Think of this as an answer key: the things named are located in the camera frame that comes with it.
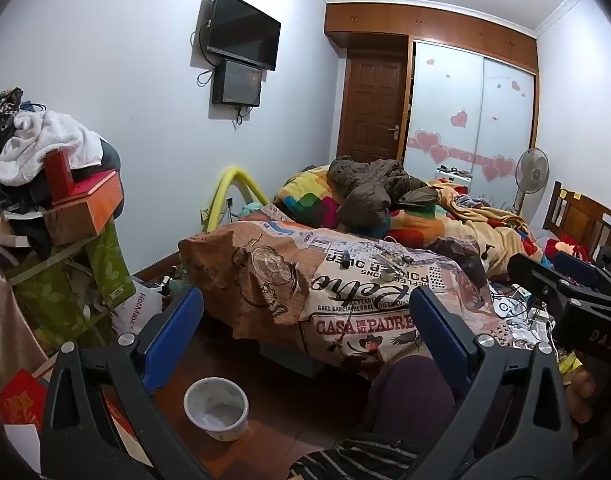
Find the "white plastic bag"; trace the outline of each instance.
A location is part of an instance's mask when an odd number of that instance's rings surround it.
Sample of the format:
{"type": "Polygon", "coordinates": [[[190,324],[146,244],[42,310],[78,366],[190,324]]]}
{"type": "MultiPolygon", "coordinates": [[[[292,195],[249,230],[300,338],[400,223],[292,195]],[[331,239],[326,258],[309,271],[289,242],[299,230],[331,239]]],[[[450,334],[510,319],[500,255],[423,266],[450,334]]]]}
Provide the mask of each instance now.
{"type": "Polygon", "coordinates": [[[117,335],[131,332],[138,334],[152,316],[162,312],[163,296],[156,289],[134,282],[136,294],[115,308],[112,328],[117,335]]]}

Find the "silver bolt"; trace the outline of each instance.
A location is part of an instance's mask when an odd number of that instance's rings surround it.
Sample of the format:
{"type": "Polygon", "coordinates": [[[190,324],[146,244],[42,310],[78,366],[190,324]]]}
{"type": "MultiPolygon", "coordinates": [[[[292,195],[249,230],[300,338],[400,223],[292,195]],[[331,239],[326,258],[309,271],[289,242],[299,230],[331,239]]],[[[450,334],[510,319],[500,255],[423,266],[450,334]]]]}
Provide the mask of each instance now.
{"type": "Polygon", "coordinates": [[[494,338],[489,334],[481,334],[476,340],[479,342],[479,345],[485,346],[486,348],[494,346],[494,338]]]}
{"type": "Polygon", "coordinates": [[[544,341],[541,341],[538,345],[537,348],[539,349],[539,351],[543,354],[551,354],[552,353],[552,347],[550,346],[549,343],[546,343],[544,341]]]}
{"type": "Polygon", "coordinates": [[[135,340],[134,334],[126,332],[118,337],[118,343],[121,346],[130,346],[135,340]]]}
{"type": "Polygon", "coordinates": [[[61,352],[64,354],[69,354],[72,350],[74,350],[74,342],[66,341],[61,345],[61,352]]]}

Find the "wooden floor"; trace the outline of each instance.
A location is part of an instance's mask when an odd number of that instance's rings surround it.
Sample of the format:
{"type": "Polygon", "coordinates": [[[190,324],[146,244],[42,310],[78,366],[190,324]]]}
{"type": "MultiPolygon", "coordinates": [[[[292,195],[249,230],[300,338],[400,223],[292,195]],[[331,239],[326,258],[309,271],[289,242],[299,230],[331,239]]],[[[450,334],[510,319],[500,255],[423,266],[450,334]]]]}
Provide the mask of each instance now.
{"type": "Polygon", "coordinates": [[[154,399],[188,449],[216,478],[279,480],[306,453],[329,449],[361,419],[369,384],[325,367],[309,379],[258,353],[258,343],[234,340],[224,325],[205,319],[154,399]],[[247,433],[218,442],[195,427],[183,411],[190,384],[219,376],[239,384],[250,401],[247,433]]]}

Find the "small white cup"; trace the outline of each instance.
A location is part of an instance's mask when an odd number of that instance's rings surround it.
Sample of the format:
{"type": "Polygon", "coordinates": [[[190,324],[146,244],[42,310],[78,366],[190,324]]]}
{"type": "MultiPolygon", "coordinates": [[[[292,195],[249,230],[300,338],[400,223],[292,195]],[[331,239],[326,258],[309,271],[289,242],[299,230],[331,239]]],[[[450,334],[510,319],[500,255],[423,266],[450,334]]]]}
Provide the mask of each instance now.
{"type": "Polygon", "coordinates": [[[183,396],[189,420],[216,440],[231,442],[248,428],[248,397],[240,387],[222,377],[207,377],[192,384],[183,396]]]}

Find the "black box on wall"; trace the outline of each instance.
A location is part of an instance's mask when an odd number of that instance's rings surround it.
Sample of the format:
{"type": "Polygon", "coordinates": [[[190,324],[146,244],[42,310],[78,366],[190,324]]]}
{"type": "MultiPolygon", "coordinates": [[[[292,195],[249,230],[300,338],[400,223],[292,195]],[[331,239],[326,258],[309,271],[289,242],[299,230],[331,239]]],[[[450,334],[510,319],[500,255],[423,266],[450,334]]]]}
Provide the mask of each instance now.
{"type": "Polygon", "coordinates": [[[261,70],[223,59],[214,69],[212,104],[257,107],[261,98],[261,70]]]}

